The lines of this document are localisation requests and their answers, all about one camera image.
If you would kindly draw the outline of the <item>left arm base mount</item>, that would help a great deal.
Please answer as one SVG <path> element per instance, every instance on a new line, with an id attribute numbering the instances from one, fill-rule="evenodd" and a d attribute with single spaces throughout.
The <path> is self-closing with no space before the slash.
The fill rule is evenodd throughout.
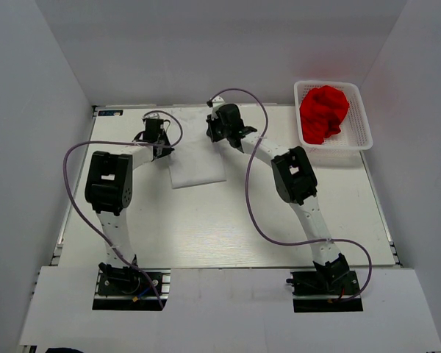
<path id="1" fill-rule="evenodd" d="M 157 289 L 163 305 L 170 291 L 170 270 L 148 270 L 152 285 L 140 273 L 135 272 L 131 281 L 122 280 L 121 275 L 109 277 L 98 271 L 92 310 L 109 311 L 161 311 L 159 300 L 152 288 Z"/>

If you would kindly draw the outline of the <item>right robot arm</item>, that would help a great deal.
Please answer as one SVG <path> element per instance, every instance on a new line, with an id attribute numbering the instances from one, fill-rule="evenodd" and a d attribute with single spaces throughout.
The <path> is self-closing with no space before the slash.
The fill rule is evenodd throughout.
<path id="1" fill-rule="evenodd" d="M 343 286 L 349 265 L 321 214 L 318 181 L 304 149 L 287 149 L 246 126 L 236 104 L 210 101 L 207 105 L 212 109 L 207 116 L 209 139 L 213 143 L 227 140 L 232 148 L 271 167 L 279 197 L 293 209 L 311 246 L 318 287 L 326 293 L 336 292 Z"/>

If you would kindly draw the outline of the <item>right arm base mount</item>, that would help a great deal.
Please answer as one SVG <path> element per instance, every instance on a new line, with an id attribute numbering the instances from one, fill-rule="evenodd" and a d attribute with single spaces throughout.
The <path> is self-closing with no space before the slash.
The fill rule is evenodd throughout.
<path id="1" fill-rule="evenodd" d="M 350 271 L 337 285 L 326 289 L 316 271 L 294 271 L 286 279 L 293 289 L 294 313 L 353 313 L 362 312 L 360 295 L 349 300 L 359 291 L 355 271 Z"/>

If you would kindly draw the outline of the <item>red t shirt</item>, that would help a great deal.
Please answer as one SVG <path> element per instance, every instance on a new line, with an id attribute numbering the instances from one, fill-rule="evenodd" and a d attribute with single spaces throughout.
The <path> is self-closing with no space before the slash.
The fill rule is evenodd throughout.
<path id="1" fill-rule="evenodd" d="M 299 107 L 302 135 L 308 144 L 321 145 L 341 133 L 350 104 L 345 94 L 329 85 L 311 89 Z"/>

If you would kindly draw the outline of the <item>white t shirt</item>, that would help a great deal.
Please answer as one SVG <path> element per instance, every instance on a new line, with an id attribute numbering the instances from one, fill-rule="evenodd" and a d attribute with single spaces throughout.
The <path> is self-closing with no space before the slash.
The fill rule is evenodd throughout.
<path id="1" fill-rule="evenodd" d="M 168 110 L 182 125 L 182 140 L 169 156 L 173 189 L 226 181 L 218 145 L 207 137 L 209 109 L 175 107 Z"/>

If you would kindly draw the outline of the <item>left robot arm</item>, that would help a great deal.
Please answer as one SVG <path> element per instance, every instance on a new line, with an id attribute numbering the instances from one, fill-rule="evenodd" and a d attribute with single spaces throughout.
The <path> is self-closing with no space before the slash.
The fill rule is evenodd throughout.
<path id="1" fill-rule="evenodd" d="M 137 255 L 129 239 L 126 214 L 133 194 L 133 171 L 173 151 L 166 122 L 158 113 L 144 117 L 144 130 L 136 135 L 133 144 L 117 154 L 96 151 L 90 161 L 85 200 L 98 217 L 107 251 L 107 260 L 98 266 L 124 293 L 134 293 L 141 278 L 133 269 Z"/>

